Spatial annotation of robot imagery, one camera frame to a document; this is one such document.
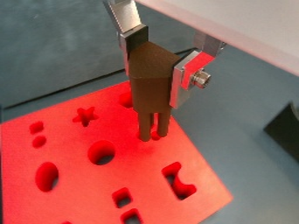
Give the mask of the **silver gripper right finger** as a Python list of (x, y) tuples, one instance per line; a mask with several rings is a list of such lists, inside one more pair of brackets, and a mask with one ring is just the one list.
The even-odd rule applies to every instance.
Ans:
[(195, 32), (195, 48), (177, 62), (173, 69), (173, 89), (170, 105), (178, 109), (187, 101), (194, 87), (205, 89), (211, 75), (205, 67), (215, 60), (226, 43), (202, 31)]

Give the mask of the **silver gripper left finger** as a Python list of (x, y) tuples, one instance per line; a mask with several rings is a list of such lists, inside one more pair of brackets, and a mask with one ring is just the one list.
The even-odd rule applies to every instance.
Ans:
[(119, 47), (129, 72), (130, 53), (149, 41), (149, 26), (142, 23), (135, 0), (103, 0), (107, 13), (117, 27)]

